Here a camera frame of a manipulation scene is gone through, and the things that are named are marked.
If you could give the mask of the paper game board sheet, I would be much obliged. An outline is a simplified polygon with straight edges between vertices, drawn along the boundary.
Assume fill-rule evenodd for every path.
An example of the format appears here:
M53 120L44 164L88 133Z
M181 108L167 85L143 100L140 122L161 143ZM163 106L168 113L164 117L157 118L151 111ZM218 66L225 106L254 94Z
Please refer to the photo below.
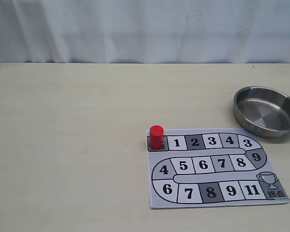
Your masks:
M243 129L165 130L147 149L152 208L284 204L290 201L255 136Z

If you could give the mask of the red cylinder game piece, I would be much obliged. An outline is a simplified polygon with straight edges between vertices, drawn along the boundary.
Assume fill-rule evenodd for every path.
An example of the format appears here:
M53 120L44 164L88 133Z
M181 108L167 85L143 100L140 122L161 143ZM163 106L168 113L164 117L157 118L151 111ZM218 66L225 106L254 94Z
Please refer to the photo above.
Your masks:
M161 125L153 125L149 129L149 147L160 149L164 137L164 128Z

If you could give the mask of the white curtain backdrop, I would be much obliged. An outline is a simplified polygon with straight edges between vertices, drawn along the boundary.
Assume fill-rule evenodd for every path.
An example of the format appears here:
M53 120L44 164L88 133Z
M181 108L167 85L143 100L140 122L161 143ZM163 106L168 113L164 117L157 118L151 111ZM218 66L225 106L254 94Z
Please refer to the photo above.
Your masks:
M290 0L0 0L0 62L290 63Z

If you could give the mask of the round stainless steel tray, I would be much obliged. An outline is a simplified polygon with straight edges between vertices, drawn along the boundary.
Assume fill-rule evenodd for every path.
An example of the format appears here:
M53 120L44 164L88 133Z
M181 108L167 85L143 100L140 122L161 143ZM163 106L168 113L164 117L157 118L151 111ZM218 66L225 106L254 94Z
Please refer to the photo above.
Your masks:
M245 130L260 137L290 134L290 96L263 86L247 86L233 97L233 115Z

